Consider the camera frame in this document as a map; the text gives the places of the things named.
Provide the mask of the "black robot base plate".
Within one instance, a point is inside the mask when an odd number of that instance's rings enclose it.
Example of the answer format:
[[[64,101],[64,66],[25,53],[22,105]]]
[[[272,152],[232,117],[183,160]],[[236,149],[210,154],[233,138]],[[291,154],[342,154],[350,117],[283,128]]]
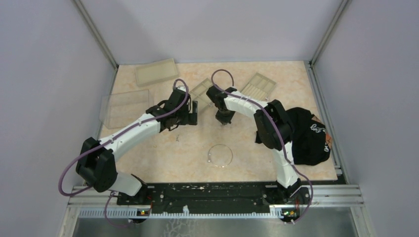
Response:
[[[181,213],[185,206],[191,214],[259,214],[309,200],[307,187],[288,193],[277,182],[150,183],[134,196],[117,195],[118,205],[149,205],[153,214]]]

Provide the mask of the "beige compartment jewelry tray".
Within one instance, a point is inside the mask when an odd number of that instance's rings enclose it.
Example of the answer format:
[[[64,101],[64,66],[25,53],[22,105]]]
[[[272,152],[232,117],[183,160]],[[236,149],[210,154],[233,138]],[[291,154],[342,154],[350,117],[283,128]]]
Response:
[[[203,112],[211,106],[211,100],[206,95],[208,89],[213,86],[209,78],[204,79],[192,90],[189,91],[191,99],[198,102],[198,113]]]

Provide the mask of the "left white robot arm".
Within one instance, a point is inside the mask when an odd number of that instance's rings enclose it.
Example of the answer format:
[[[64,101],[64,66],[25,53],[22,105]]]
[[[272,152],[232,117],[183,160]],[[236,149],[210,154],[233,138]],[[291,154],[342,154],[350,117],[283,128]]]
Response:
[[[182,87],[175,88],[167,100],[148,108],[136,121],[122,130],[96,140],[84,141],[76,172],[101,193],[116,191],[128,195],[136,204],[148,198],[146,184],[132,174],[117,171],[116,162],[146,139],[180,125],[197,125],[198,102]]]

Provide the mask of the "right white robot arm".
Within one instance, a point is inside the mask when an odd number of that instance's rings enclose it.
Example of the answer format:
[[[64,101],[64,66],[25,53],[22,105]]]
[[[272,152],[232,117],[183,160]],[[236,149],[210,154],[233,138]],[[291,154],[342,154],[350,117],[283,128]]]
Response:
[[[278,197],[283,203],[292,203],[301,188],[292,155],[294,126],[283,105],[278,100],[263,102],[252,99],[230,87],[221,91],[210,87],[207,97],[218,111],[215,118],[221,124],[229,124],[236,113],[254,120],[256,140],[270,149],[276,165]]]

